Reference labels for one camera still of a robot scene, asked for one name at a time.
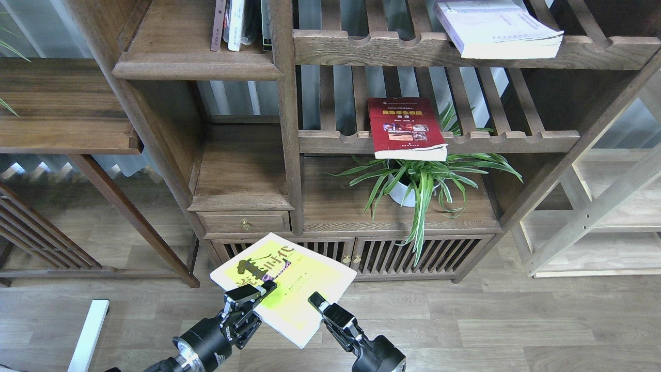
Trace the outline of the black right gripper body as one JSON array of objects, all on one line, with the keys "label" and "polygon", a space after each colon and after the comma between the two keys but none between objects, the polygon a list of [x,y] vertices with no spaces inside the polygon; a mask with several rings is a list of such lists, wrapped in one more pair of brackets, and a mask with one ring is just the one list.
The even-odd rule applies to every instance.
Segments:
[{"label": "black right gripper body", "polygon": [[406,356],[383,335],[354,342],[352,371],[405,371]]}]

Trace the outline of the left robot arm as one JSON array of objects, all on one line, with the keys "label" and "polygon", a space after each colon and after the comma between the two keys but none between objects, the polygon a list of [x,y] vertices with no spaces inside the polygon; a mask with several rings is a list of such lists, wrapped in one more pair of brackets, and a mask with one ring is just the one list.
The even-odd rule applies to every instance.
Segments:
[{"label": "left robot arm", "polygon": [[225,292],[224,310],[213,318],[196,323],[182,336],[174,337],[179,349],[167,358],[147,367],[146,371],[214,371],[232,354],[233,346],[243,349],[262,320],[255,313],[258,304],[277,287],[274,281],[262,285],[243,285]]}]

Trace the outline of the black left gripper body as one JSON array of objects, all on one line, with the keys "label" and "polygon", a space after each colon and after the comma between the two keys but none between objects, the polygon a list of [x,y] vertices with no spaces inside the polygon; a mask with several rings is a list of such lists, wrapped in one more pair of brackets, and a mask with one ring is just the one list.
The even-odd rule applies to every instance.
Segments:
[{"label": "black left gripper body", "polygon": [[173,344],[179,350],[175,371],[215,371],[232,354],[232,344],[225,335],[227,316],[205,318],[179,337]]}]

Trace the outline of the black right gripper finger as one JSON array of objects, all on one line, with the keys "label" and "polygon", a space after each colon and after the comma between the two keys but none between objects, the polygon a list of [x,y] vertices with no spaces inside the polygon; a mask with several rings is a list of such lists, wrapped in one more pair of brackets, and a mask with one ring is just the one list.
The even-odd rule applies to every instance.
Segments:
[{"label": "black right gripper finger", "polygon": [[314,292],[308,302],[321,314],[328,331],[345,351],[362,354],[361,342],[365,334],[354,315],[336,303],[330,304],[318,292]]}]

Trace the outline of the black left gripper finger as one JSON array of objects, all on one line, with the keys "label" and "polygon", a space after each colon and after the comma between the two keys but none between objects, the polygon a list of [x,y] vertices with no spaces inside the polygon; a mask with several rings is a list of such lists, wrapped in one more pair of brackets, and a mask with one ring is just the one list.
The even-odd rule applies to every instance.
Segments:
[{"label": "black left gripper finger", "polygon": [[220,328],[229,340],[229,344],[243,349],[255,334],[262,320],[255,313],[255,308],[271,294],[278,285],[268,280],[262,285],[243,285],[224,294],[225,307],[219,313],[222,319]]}]

